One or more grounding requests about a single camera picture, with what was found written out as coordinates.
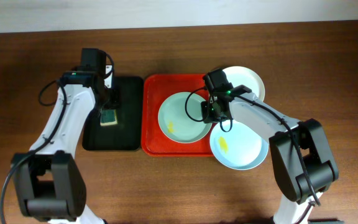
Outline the pale green plate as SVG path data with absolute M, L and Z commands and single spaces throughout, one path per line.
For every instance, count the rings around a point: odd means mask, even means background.
M 172 141 L 178 143 L 193 143 L 204 138 L 212 124 L 196 122 L 185 112 L 185 102 L 190 92 L 179 92 L 169 96 L 158 111 L 158 125 Z

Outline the green and yellow sponge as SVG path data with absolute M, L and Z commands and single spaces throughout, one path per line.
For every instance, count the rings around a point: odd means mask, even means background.
M 100 117 L 101 126 L 112 126 L 117 124 L 116 110 L 102 110 Z

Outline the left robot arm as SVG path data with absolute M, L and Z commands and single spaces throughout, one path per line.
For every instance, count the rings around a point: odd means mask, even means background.
M 117 124 L 117 97 L 112 88 L 112 58 L 99 49 L 84 48 L 80 65 L 54 81 L 58 96 L 47 124 L 27 153 L 14 154 L 0 197 L 14 181 L 23 216 L 46 223 L 104 223 L 86 205 L 86 185 L 75 163 L 81 130 L 95 119 L 101 126 Z

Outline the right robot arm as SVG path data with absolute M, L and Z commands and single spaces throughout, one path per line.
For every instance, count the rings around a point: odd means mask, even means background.
M 244 85 L 233 86 L 223 69 L 203 76 L 209 101 L 202 103 L 203 122 L 237 121 L 270 146 L 275 181 L 282 192 L 272 223 L 308 223 L 320 196 L 339 177 L 328 139 L 320 122 L 288 117 Z

